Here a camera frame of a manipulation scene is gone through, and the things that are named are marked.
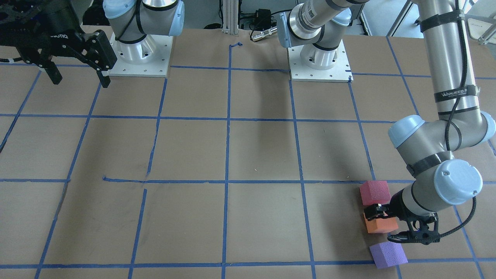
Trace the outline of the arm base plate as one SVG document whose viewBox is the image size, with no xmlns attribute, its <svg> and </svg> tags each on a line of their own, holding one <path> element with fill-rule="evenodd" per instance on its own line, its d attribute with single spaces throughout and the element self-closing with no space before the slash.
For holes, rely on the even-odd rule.
<svg viewBox="0 0 496 279">
<path fill-rule="evenodd" d="M 117 62 L 108 71 L 109 76 L 166 77 L 172 50 L 173 36 L 147 35 L 135 44 L 124 44 L 115 40 L 110 44 Z"/>
<path fill-rule="evenodd" d="M 354 80 L 344 42 L 331 51 L 312 44 L 288 49 L 292 81 L 348 83 Z"/>
</svg>

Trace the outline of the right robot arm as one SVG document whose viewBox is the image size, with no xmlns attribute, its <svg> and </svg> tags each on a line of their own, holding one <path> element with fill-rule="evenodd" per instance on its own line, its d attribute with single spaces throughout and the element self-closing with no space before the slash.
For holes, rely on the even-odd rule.
<svg viewBox="0 0 496 279">
<path fill-rule="evenodd" d="M 184 27 L 181 0 L 101 0 L 103 14 L 113 29 L 111 45 L 103 30 L 83 31 L 81 24 L 89 0 L 2 0 L 1 45 L 14 47 L 19 58 L 45 71 L 53 84 L 62 75 L 53 57 L 75 58 L 97 72 L 108 87 L 119 61 L 144 64 L 157 54 L 153 35 L 179 36 Z"/>
</svg>

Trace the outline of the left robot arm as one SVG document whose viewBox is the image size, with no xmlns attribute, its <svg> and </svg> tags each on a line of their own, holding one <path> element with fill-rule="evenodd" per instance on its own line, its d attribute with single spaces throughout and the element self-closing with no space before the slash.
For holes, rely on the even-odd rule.
<svg viewBox="0 0 496 279">
<path fill-rule="evenodd" d="M 495 134 L 495 120 L 479 108 L 464 11 L 457 0 L 415 0 L 420 16 L 439 119 L 411 115 L 396 121 L 388 135 L 415 181 L 388 204 L 365 208 L 367 220 L 398 218 L 407 231 L 388 236 L 394 243 L 437 243 L 473 218 L 482 177 L 453 152 L 479 145 Z"/>
</svg>

